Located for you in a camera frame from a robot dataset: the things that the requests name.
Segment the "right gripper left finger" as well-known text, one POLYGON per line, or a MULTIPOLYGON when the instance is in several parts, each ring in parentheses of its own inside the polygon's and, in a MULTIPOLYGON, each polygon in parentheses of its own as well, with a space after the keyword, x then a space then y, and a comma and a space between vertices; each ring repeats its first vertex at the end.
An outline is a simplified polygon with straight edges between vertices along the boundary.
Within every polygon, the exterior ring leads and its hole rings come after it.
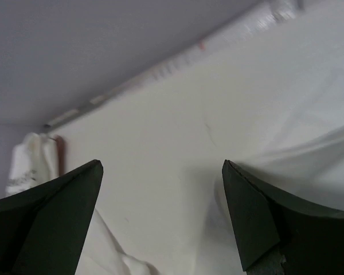
POLYGON ((92 160, 0 199, 0 274, 74 274, 102 178, 92 160))

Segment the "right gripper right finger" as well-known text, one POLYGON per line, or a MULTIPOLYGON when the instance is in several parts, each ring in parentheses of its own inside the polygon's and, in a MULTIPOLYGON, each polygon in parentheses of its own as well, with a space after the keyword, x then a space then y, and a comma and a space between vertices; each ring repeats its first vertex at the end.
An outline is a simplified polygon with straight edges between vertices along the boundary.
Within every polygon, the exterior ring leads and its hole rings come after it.
POLYGON ((222 179, 247 274, 344 274, 344 211, 277 188, 231 162, 222 179))

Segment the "white t-shirt black graphic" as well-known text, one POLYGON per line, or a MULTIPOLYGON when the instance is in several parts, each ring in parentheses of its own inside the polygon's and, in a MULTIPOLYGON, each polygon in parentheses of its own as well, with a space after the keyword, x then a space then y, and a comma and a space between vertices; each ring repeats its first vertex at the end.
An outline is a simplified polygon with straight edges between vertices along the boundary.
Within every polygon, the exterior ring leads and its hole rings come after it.
POLYGON ((241 274, 227 159, 344 210, 344 1, 242 29, 57 130, 69 170, 104 167, 77 274, 241 274))

